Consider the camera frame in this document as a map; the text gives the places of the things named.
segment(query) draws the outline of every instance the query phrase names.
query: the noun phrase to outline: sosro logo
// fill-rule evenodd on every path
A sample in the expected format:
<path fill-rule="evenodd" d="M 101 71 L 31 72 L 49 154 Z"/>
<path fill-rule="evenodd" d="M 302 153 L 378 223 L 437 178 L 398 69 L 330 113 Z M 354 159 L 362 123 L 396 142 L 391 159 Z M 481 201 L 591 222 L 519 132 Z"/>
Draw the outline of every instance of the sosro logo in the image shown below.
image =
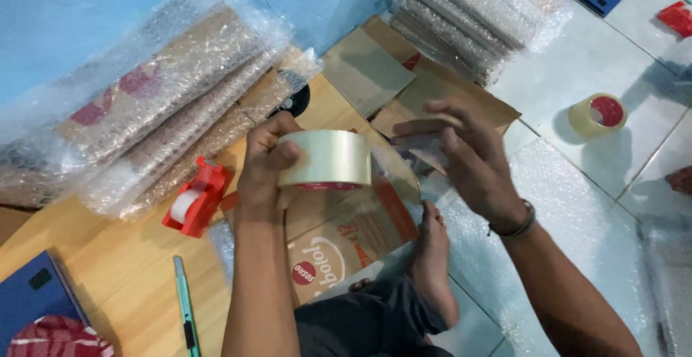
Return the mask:
<path fill-rule="evenodd" d="M 320 247 L 320 244 L 324 244 L 327 247 L 331 247 L 334 249 L 334 252 L 336 252 L 336 255 L 339 257 L 339 263 L 336 264 L 339 266 L 341 269 L 341 276 L 336 276 L 332 272 L 332 265 L 329 263 L 329 257 L 324 255 L 324 252 L 322 251 L 322 247 Z M 315 237 L 312 238 L 312 241 L 310 241 L 310 246 L 307 249 L 304 249 L 302 252 L 304 254 L 311 253 L 312 258 L 315 260 L 315 265 L 319 266 L 319 270 L 323 275 L 323 280 L 320 280 L 320 285 L 323 286 L 325 284 L 329 284 L 329 288 L 332 288 L 336 283 L 341 282 L 345 279 L 345 274 L 346 274 L 346 264 L 344 263 L 344 257 L 341 255 L 341 252 L 339 251 L 338 247 L 334 245 L 329 239 L 323 238 L 323 237 Z M 321 294 L 322 292 L 317 291 L 315 292 L 315 296 Z"/>

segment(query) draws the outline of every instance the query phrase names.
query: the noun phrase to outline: bracelet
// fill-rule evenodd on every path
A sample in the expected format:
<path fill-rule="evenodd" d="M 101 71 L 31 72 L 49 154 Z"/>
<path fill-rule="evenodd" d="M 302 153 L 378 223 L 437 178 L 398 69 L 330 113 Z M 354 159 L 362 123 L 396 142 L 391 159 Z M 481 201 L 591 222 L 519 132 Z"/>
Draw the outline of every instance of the bracelet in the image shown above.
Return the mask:
<path fill-rule="evenodd" d="M 526 215 L 526 219 L 524 220 L 524 223 L 522 223 L 522 225 L 517 229 L 517 231 L 515 231 L 511 234 L 499 234 L 499 233 L 495 233 L 495 234 L 499 235 L 500 237 L 504 237 L 504 238 L 519 237 L 521 235 L 528 233 L 529 230 L 531 230 L 531 227 L 533 226 L 533 222 L 536 221 L 536 209 L 533 208 L 533 205 L 528 200 L 522 199 L 522 201 L 524 202 L 524 205 L 526 205 L 526 211 L 527 211 L 527 215 Z M 488 225 L 488 237 L 490 237 L 490 233 L 492 231 L 493 231 L 493 229 L 490 227 L 490 225 Z"/>

